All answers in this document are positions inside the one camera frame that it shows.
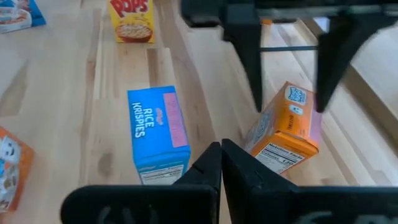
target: cereal bowl image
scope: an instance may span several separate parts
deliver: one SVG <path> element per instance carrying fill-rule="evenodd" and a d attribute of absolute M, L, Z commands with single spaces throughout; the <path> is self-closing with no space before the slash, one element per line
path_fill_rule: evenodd
<path fill-rule="evenodd" d="M 121 24 L 115 31 L 124 42 L 135 43 L 146 43 L 153 34 L 152 29 L 144 24 Z"/>
<path fill-rule="evenodd" d="M 24 9 L 0 7 L 0 33 L 32 26 L 32 16 Z"/>

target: cereal box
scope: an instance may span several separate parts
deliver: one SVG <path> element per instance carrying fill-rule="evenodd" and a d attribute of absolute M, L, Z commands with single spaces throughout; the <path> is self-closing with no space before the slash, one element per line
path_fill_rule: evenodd
<path fill-rule="evenodd" d="M 152 0 L 108 0 L 117 42 L 154 43 Z"/>
<path fill-rule="evenodd" d="M 16 210 L 34 157 L 33 150 L 0 127 L 0 213 Z"/>
<path fill-rule="evenodd" d="M 313 97 L 286 82 L 248 133 L 245 151 L 278 174 L 318 154 L 322 117 Z"/>
<path fill-rule="evenodd" d="M 187 170 L 191 150 L 173 86 L 130 90 L 132 154 L 145 185 L 168 185 Z"/>
<path fill-rule="evenodd" d="M 44 24 L 34 0 L 0 0 L 0 34 Z"/>

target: yellow cereal box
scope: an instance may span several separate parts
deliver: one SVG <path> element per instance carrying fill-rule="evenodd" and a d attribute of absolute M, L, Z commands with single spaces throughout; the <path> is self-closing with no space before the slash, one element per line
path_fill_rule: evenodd
<path fill-rule="evenodd" d="M 33 150 L 0 126 L 0 213 L 17 209 Z"/>
<path fill-rule="evenodd" d="M 117 42 L 154 43 L 152 0 L 108 0 Z"/>
<path fill-rule="evenodd" d="M 280 174 L 318 154 L 321 119 L 313 93 L 286 82 L 251 128 L 245 151 Z"/>

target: blue cereal box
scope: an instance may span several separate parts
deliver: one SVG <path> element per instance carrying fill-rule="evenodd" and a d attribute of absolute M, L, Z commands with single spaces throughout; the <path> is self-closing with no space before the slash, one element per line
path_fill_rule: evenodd
<path fill-rule="evenodd" d="M 174 86 L 129 90 L 132 157 L 144 185 L 168 185 L 187 170 L 191 150 Z"/>
<path fill-rule="evenodd" d="M 34 0 L 0 0 L 0 34 L 44 24 Z"/>

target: wooden table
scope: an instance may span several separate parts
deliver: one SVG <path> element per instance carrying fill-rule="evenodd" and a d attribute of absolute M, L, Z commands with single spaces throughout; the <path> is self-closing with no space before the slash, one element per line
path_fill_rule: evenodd
<path fill-rule="evenodd" d="M 0 125 L 36 158 L 17 212 L 2 223 L 60 223 L 62 200 L 88 184 L 139 184 L 127 90 L 175 85 L 191 162 L 212 141 L 239 145 L 259 114 L 243 68 L 218 29 L 191 30 L 178 1 L 155 0 L 156 44 L 116 44 L 100 0 L 38 0 L 48 25 L 0 35 Z M 300 24 L 264 28 L 264 45 L 313 44 Z M 263 54 L 264 103 L 290 81 L 313 86 L 313 52 Z M 289 170 L 299 185 L 396 185 L 392 146 L 339 86 L 320 153 Z M 221 223 L 229 223 L 223 200 Z"/>

